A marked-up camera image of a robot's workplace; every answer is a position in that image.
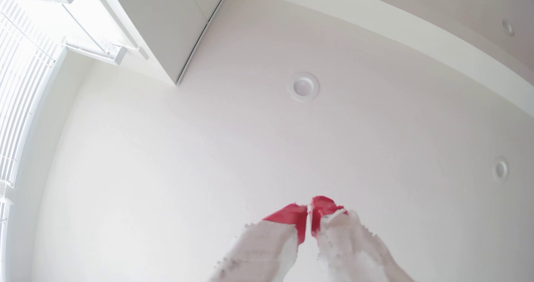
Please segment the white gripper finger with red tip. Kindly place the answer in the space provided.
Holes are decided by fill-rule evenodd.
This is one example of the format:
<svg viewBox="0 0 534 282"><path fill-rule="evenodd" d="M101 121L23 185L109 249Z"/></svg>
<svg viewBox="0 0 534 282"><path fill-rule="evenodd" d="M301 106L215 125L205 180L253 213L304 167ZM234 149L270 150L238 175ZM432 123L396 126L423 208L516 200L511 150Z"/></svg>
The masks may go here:
<svg viewBox="0 0 534 282"><path fill-rule="evenodd" d="M414 281L355 211L317 196L311 201L310 216L327 281Z"/></svg>
<svg viewBox="0 0 534 282"><path fill-rule="evenodd" d="M308 207L289 204L247 224L209 281L283 281L305 240Z"/></svg>

